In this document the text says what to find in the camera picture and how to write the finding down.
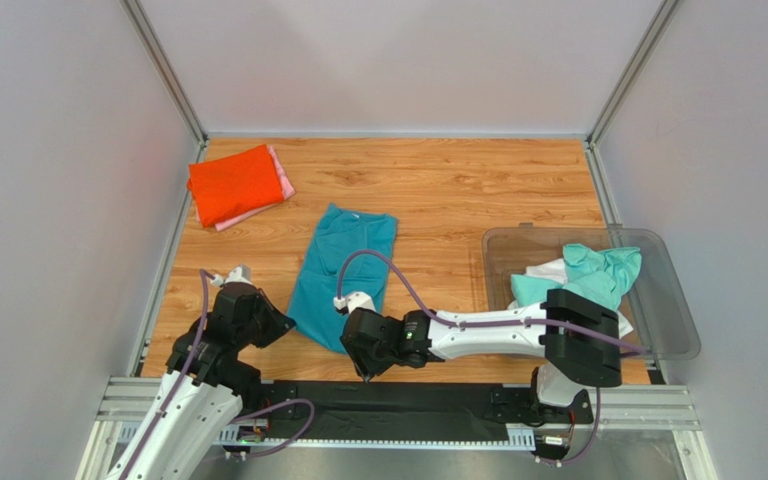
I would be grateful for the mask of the teal blue t-shirt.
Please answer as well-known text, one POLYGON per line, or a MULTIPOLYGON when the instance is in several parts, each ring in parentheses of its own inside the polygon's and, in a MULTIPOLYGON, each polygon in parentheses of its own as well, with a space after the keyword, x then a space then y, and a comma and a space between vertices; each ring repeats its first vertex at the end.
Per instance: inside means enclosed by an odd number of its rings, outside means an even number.
POLYGON ((297 330, 320 346, 338 354, 346 317, 333 305, 338 292, 368 294, 380 310, 386 294, 389 267, 366 252, 393 256, 398 219, 340 208, 331 203, 319 220, 288 305, 297 330), (359 250, 365 253, 350 259, 359 250))

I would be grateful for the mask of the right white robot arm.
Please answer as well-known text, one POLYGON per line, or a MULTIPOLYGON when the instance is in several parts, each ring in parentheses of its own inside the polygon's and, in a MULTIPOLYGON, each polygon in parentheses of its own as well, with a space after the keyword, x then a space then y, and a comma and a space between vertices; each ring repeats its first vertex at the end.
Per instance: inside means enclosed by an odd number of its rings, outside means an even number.
POLYGON ((563 289, 527 307, 469 314, 419 309, 402 319, 379 314, 363 292, 333 303, 347 317, 340 341, 364 381, 393 366, 420 369, 466 356, 543 357, 536 400, 558 408, 572 405, 586 387, 620 385, 622 339, 633 330, 622 314, 563 289))

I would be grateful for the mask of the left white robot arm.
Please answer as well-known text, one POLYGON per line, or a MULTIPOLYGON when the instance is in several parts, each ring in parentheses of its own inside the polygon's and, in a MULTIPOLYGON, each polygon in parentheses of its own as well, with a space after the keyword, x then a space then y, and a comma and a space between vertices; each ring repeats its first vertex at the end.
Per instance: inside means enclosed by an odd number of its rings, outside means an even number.
POLYGON ((251 282, 221 286, 211 310, 174 342, 152 404, 107 478, 189 478, 234 418, 263 405, 261 372, 240 351, 265 348, 294 326, 251 282))

